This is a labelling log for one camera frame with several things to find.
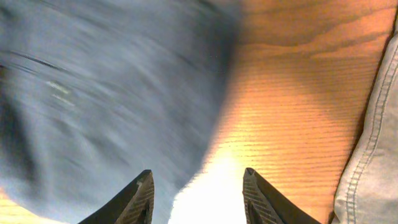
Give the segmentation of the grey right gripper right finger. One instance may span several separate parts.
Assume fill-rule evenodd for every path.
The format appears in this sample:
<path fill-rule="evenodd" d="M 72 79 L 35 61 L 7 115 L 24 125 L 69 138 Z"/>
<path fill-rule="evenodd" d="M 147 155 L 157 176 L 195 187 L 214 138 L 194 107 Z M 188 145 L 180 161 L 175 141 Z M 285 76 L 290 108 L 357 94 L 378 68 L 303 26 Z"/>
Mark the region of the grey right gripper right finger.
<path fill-rule="evenodd" d="M 243 176 L 247 224 L 320 224 L 248 167 Z"/>

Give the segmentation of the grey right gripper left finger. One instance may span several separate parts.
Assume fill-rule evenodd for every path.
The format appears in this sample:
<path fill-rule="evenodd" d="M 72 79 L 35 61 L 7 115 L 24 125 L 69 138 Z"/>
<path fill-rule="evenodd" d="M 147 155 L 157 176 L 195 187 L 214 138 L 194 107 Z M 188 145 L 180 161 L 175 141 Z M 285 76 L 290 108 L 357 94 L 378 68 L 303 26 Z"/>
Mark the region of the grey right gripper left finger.
<path fill-rule="evenodd" d="M 144 170 L 107 204 L 79 224 L 151 224 L 153 209 L 153 175 L 151 170 Z"/>

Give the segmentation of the dark blue denim shorts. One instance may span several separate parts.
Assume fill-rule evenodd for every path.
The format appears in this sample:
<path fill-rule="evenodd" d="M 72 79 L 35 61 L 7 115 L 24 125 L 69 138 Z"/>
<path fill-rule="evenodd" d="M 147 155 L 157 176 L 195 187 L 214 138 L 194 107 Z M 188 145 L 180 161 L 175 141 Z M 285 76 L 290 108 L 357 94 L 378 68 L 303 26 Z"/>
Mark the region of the dark blue denim shorts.
<path fill-rule="evenodd" d="M 2 0 L 6 195 L 78 223 L 150 169 L 167 223 L 209 147 L 241 17 L 240 1 Z"/>

